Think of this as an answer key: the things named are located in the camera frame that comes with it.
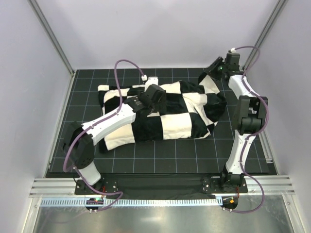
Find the black white checkered pillowcase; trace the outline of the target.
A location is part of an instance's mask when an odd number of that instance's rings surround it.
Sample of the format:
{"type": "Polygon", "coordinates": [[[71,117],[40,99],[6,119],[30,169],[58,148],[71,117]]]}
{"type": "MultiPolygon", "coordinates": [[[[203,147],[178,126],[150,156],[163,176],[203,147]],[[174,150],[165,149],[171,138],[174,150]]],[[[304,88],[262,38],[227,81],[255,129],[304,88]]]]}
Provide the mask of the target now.
{"type": "Polygon", "coordinates": [[[106,153],[131,143],[206,138],[224,114],[227,101],[208,75],[195,82],[179,80],[161,85],[166,90],[166,110],[151,113],[112,132],[97,147],[106,153]]]}

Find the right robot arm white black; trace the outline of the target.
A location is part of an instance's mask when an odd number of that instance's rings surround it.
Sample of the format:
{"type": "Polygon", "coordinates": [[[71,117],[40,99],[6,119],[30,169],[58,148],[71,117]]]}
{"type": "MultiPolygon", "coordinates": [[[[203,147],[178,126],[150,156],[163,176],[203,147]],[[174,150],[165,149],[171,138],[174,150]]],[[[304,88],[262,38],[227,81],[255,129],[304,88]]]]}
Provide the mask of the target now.
{"type": "Polygon", "coordinates": [[[232,193],[245,186],[245,163],[256,136],[265,128],[268,99],[256,93],[248,83],[246,74],[240,70],[240,54],[230,50],[225,58],[218,57],[208,68],[212,78],[223,79],[238,99],[232,128],[235,132],[229,159],[220,174],[214,179],[215,190],[232,193]]]}

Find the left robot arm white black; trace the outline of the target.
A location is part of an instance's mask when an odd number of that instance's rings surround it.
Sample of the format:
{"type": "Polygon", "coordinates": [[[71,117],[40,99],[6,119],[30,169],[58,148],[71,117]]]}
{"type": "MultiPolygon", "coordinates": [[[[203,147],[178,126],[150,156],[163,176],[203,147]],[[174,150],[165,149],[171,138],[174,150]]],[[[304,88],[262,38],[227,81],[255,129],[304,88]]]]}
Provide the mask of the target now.
{"type": "Polygon", "coordinates": [[[151,84],[134,97],[129,97],[115,110],[83,124],[69,124],[64,138],[63,152],[66,154],[63,170],[67,171],[69,159],[80,177],[85,179],[86,189],[99,194],[103,188],[101,175],[94,163],[94,147],[104,137],[136,119],[156,112],[166,111],[166,91],[151,84]]]}

